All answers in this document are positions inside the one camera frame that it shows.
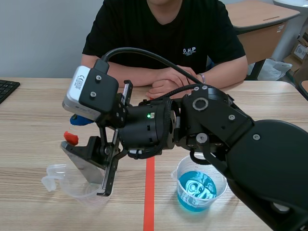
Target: clear plastic cup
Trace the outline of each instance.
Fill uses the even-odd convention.
[[[195,154],[199,159],[205,159],[202,154]],[[208,175],[216,186],[216,197],[213,199],[201,199],[190,195],[181,185],[180,177],[190,171],[203,172]],[[177,192],[179,202],[188,210],[194,212],[200,212],[208,209],[217,199],[219,199],[227,189],[227,180],[220,174],[212,165],[198,165],[193,162],[190,156],[182,159],[177,169],[171,173],[171,177],[177,182]]]
[[[104,174],[102,169],[99,170],[102,173],[101,183],[89,183],[72,162],[50,165],[46,169],[47,176],[43,177],[41,181],[46,189],[51,192],[56,190],[55,180],[58,180],[61,190],[67,195],[75,198],[83,205],[98,207],[106,204],[110,198],[110,196],[97,195],[102,190]]]

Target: red object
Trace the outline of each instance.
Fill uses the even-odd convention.
[[[68,131],[64,133],[64,139],[73,146],[76,146],[79,141],[78,136],[73,135],[72,133],[69,133]]]
[[[143,231],[154,231],[155,157],[146,160]]]

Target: bracelet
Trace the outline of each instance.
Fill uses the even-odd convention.
[[[203,81],[203,84],[205,84],[205,76],[204,76],[204,74],[200,73],[200,74],[198,74],[198,75],[200,75],[200,76],[201,76],[202,81]]]

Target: black keyboard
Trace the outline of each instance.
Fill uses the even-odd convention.
[[[2,103],[16,88],[20,83],[0,80],[0,103]]]

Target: cup of blue liquid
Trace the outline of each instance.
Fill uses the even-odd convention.
[[[202,154],[195,154],[195,157],[204,159]],[[171,177],[177,181],[179,202],[193,212],[208,209],[228,186],[226,178],[212,165],[198,165],[190,156],[180,161]]]

